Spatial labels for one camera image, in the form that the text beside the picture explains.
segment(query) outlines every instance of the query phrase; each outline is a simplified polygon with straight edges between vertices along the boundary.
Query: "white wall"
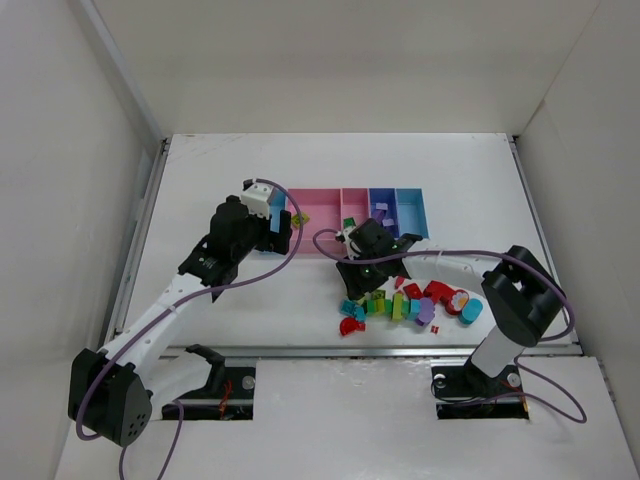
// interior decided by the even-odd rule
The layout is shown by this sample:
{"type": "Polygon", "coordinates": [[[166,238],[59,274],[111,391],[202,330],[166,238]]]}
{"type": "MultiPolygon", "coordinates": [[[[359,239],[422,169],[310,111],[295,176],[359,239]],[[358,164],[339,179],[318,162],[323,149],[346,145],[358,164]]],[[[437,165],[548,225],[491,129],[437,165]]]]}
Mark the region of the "white wall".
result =
{"type": "Polygon", "coordinates": [[[142,144],[64,0],[0,0],[0,465],[52,474],[142,144]]]}
{"type": "Polygon", "coordinates": [[[640,3],[602,0],[519,141],[585,351],[640,463],[640,3]]]}
{"type": "Polygon", "coordinates": [[[598,0],[96,0],[168,133],[521,133],[598,0]]]}

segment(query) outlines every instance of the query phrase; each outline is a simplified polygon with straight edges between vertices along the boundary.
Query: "small red cube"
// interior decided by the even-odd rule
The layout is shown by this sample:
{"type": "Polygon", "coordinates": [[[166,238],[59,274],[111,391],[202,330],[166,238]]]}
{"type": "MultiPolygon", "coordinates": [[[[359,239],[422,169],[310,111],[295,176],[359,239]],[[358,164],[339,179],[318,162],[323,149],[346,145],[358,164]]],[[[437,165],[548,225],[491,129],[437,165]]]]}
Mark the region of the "small red cube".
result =
{"type": "Polygon", "coordinates": [[[424,296],[422,295],[422,291],[420,290],[420,287],[415,283],[407,285],[406,287],[403,288],[403,290],[404,290],[404,293],[407,294],[407,297],[409,297],[412,300],[420,300],[424,296]]]}

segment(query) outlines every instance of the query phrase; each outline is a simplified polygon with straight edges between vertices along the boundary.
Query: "purple block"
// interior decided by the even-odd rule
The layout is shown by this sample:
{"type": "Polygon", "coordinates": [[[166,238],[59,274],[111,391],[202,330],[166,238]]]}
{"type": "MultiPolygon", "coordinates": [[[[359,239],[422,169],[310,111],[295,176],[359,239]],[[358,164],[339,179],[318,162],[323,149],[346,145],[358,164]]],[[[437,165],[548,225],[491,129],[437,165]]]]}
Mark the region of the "purple block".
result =
{"type": "Polygon", "coordinates": [[[425,327],[431,323],[431,321],[436,316],[436,306],[433,301],[424,297],[420,299],[420,313],[418,314],[418,318],[415,319],[415,322],[421,327],[425,327]]]}

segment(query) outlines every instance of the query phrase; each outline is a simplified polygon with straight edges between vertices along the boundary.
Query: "white floor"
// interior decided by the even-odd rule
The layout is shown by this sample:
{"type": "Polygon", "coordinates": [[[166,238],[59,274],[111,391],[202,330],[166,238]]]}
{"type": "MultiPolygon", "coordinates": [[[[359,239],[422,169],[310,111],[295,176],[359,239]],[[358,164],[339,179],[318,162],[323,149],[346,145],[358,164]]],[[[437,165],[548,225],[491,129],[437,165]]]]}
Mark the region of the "white floor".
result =
{"type": "MultiPolygon", "coordinates": [[[[176,135],[160,184],[127,323],[164,290],[178,265],[208,233],[216,206],[247,178],[295,187],[419,187],[430,237],[446,248],[544,253],[507,137],[503,134],[176,135]]],[[[273,268],[255,254],[239,279],[273,268]]],[[[430,279],[419,281],[425,287],[430,279]]],[[[473,347],[494,325],[489,309],[464,327],[437,308],[437,335],[410,322],[374,318],[365,333],[342,338],[344,285],[333,262],[300,257],[267,281],[225,292],[212,306],[193,301],[191,324],[174,345],[216,347],[473,347]]],[[[564,328],[559,316],[549,329],[564,328]]],[[[571,343],[566,337],[558,344],[571,343]]]]}
{"type": "MultiPolygon", "coordinates": [[[[637,480],[593,358],[527,358],[584,406],[577,425],[529,402],[530,421],[437,420],[426,360],[258,363],[255,417],[188,422],[166,480],[637,480]]],[[[526,391],[577,415],[548,384],[526,391]]],[[[128,452],[128,480],[157,477],[175,422],[151,424],[128,452]]],[[[119,449],[73,426],[56,480],[117,478],[119,449]]]]}

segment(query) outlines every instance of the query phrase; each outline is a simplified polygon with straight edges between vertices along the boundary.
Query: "pink compartment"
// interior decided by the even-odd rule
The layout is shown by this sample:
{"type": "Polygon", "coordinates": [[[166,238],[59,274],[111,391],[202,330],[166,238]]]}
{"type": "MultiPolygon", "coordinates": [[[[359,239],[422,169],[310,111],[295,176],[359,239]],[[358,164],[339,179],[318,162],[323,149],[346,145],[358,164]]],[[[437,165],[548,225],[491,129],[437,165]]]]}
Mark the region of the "pink compartment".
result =
{"type": "MultiPolygon", "coordinates": [[[[306,213],[310,220],[304,226],[302,243],[300,244],[300,253],[317,253],[313,245],[312,237],[323,228],[333,228],[340,230],[342,228],[342,218],[340,217],[340,189],[337,188],[292,188],[289,190],[293,198],[296,199],[300,209],[306,213]]],[[[286,209],[295,215],[295,209],[289,201],[287,201],[286,209]]],[[[293,229],[291,236],[291,245],[298,238],[299,230],[293,229]]],[[[319,243],[326,250],[343,254],[344,246],[338,243],[335,238],[327,234],[319,240],[319,243]]]]}
{"type": "Polygon", "coordinates": [[[342,189],[342,218],[353,217],[357,225],[369,218],[369,189],[342,189]]]}

